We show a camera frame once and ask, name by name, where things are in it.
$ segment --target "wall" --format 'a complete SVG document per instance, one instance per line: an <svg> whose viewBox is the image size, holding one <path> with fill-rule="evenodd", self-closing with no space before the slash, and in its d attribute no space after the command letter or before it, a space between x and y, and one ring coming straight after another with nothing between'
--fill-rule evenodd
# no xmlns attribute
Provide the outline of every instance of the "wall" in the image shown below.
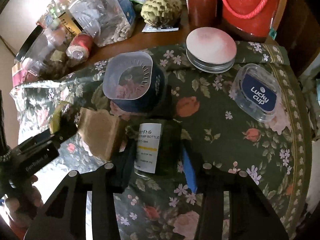
<svg viewBox="0 0 320 240"><path fill-rule="evenodd" d="M0 35L17 53L51 0L10 0L0 14Z"/></svg>
<svg viewBox="0 0 320 240"><path fill-rule="evenodd" d="M18 144L19 123L17 121L17 110L9 92L12 89L12 73L14 57L0 41L0 89L2 90L4 109L4 130L7 144L12 148Z"/></svg>

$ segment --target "blue label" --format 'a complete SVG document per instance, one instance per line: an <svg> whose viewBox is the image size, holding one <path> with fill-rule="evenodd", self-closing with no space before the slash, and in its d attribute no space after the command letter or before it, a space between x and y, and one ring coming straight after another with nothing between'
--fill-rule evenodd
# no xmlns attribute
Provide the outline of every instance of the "blue label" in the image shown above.
<svg viewBox="0 0 320 240"><path fill-rule="evenodd" d="M133 10L132 3L129 0L118 0L125 17L127 18L130 25L132 25L136 14Z"/></svg>
<svg viewBox="0 0 320 240"><path fill-rule="evenodd" d="M244 94L264 111L271 112L275 109L276 93L249 74L244 76L242 89Z"/></svg>

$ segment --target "hand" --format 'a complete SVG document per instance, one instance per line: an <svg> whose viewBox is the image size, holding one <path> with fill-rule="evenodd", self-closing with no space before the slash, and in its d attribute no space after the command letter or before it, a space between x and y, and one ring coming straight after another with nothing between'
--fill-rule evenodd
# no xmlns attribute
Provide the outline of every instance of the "hand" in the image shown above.
<svg viewBox="0 0 320 240"><path fill-rule="evenodd" d="M38 177L36 175L31 176L30 183L33 184L36 181L38 181ZM43 201L41 199L41 194L39 190L35 186L32 186L32 188L33 188L33 192L31 194L30 201L36 207L42 207ZM7 214L10 216L11 220L15 223L16 226L20 228L28 228L30 226L32 219L27 214L17 212L20 206L18 199L7 198L4 201L4 205L5 205Z"/></svg>

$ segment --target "sugar apple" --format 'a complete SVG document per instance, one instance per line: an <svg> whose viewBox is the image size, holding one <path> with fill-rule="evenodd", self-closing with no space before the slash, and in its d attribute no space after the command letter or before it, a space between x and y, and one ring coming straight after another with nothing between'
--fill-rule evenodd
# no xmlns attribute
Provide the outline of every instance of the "sugar apple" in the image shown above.
<svg viewBox="0 0 320 240"><path fill-rule="evenodd" d="M180 0L147 0L142 6L141 16L152 27L172 27L179 20L182 12Z"/></svg>

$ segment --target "red container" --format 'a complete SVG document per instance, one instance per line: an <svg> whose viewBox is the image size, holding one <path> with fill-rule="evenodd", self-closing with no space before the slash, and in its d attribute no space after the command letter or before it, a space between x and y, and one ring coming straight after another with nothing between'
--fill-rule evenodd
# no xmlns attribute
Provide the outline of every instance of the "red container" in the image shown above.
<svg viewBox="0 0 320 240"><path fill-rule="evenodd" d="M189 23L196 27L212 27L217 14L217 0L187 0Z"/></svg>
<svg viewBox="0 0 320 240"><path fill-rule="evenodd" d="M222 0L222 17L231 31L248 41L268 36L279 0Z"/></svg>

